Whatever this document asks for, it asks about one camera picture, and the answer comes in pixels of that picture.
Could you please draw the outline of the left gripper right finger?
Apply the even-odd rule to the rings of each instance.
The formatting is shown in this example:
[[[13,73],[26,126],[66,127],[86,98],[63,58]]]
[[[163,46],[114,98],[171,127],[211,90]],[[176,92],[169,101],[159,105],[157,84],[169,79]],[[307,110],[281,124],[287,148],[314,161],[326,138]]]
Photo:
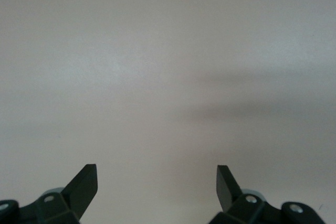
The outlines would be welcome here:
[[[288,201],[277,209],[259,193],[242,190],[226,165],[217,167],[216,193],[222,211],[210,223],[324,223],[308,205]]]

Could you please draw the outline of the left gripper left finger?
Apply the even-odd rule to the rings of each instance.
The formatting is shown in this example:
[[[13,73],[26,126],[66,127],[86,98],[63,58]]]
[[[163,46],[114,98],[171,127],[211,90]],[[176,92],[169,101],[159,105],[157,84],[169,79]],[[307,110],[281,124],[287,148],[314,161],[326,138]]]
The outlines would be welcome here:
[[[27,206],[1,200],[1,223],[79,223],[97,191],[97,166],[87,164],[65,187],[50,189]]]

